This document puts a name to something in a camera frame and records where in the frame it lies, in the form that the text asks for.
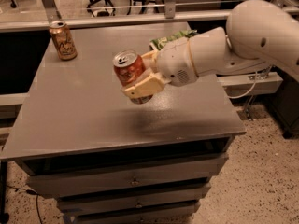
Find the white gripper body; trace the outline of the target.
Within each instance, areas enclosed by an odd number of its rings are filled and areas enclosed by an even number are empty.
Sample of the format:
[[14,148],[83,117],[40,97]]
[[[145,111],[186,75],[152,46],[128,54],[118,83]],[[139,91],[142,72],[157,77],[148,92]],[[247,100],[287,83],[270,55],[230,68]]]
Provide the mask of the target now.
[[157,55],[157,70],[176,87],[191,84],[198,79],[192,65],[189,50],[189,39],[180,39],[168,42]]

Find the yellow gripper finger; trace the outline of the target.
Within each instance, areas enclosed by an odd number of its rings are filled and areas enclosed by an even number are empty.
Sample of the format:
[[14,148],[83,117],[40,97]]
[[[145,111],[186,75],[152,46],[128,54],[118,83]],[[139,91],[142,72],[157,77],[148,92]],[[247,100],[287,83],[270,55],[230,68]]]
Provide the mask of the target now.
[[143,64],[145,65],[146,69],[151,69],[154,73],[156,73],[158,71],[157,68],[157,55],[158,52],[155,50],[149,51],[147,53],[144,53],[141,55]]
[[158,93],[169,83],[170,79],[161,73],[149,73],[145,78],[123,87],[121,91],[130,99],[137,99]]

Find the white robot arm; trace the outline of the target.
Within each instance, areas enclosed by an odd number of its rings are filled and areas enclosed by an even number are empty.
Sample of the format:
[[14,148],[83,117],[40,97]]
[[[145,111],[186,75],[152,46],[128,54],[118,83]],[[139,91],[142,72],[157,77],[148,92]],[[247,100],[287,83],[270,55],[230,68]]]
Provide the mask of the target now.
[[169,41],[142,56],[147,70],[122,88],[131,99],[206,75],[240,75],[274,65],[299,80],[299,22],[276,5],[248,0],[231,10],[225,28]]

